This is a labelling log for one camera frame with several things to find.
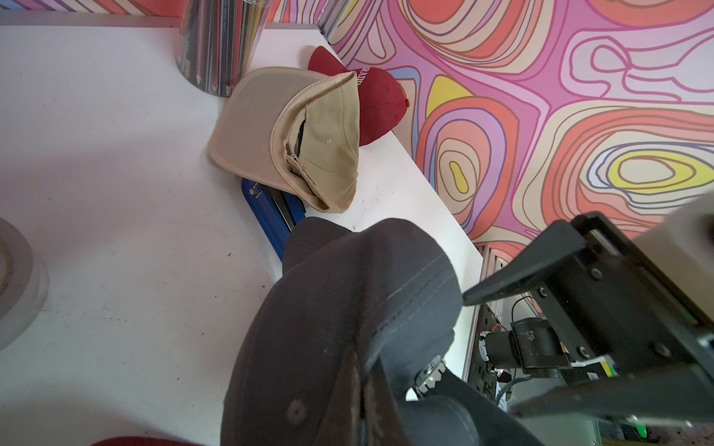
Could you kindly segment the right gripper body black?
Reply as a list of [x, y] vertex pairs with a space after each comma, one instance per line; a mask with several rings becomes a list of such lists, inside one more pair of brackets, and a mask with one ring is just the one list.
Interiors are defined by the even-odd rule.
[[603, 214], [557, 220], [530, 243], [529, 290], [572, 359], [712, 388], [712, 320]]

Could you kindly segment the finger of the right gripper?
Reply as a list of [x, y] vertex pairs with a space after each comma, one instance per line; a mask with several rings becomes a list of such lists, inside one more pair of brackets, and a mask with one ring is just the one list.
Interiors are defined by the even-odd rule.
[[713, 380], [698, 365], [674, 364], [554, 388], [509, 408], [520, 418], [581, 414], [641, 424], [713, 421]]
[[505, 268], [468, 289], [463, 306], [479, 306], [529, 291], [585, 247], [585, 238], [570, 223], [558, 220]]

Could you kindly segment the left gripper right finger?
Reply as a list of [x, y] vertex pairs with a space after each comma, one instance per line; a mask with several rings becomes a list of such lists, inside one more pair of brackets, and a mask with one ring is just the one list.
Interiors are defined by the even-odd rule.
[[364, 445], [412, 445], [380, 360], [375, 362], [364, 384], [363, 406]]

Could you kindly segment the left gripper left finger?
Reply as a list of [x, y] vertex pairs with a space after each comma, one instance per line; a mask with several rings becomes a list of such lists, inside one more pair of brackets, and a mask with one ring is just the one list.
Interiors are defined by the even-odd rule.
[[362, 378], [357, 355], [354, 348], [347, 348], [313, 445], [357, 445], [361, 412]]

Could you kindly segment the dark grey cap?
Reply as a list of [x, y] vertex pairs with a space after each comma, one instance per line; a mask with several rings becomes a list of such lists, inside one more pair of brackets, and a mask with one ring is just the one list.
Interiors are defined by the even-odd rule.
[[534, 445], [537, 438], [449, 371], [415, 401], [418, 375], [448, 351], [463, 298], [427, 232], [385, 219], [352, 232], [295, 226], [282, 278], [251, 323], [228, 387], [224, 445], [313, 445], [347, 348], [363, 387], [380, 360], [412, 445]]

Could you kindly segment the dark red cap front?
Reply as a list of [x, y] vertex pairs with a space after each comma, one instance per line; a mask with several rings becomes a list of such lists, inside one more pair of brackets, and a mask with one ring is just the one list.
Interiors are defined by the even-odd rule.
[[194, 443], [180, 442], [179, 440], [168, 440], [152, 437], [124, 436], [114, 437], [100, 442], [95, 442], [92, 446], [196, 446]]

